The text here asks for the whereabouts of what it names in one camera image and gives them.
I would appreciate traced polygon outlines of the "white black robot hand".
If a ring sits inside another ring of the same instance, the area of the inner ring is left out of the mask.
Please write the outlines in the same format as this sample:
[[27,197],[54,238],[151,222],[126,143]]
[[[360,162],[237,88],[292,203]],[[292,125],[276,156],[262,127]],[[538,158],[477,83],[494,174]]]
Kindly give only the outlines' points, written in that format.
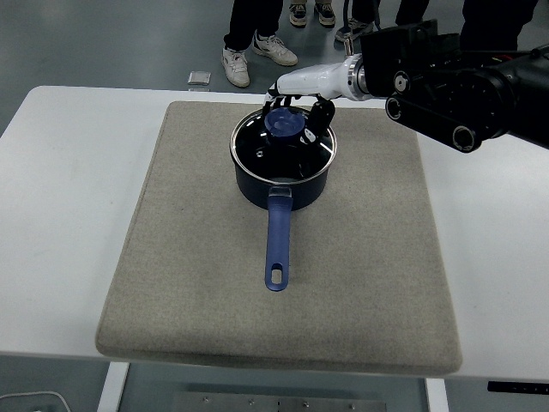
[[[353,99],[350,64],[320,64],[279,77],[265,94],[262,116],[276,142],[310,145],[319,141],[335,115],[334,99]],[[313,96],[307,115],[291,108],[291,101]]]

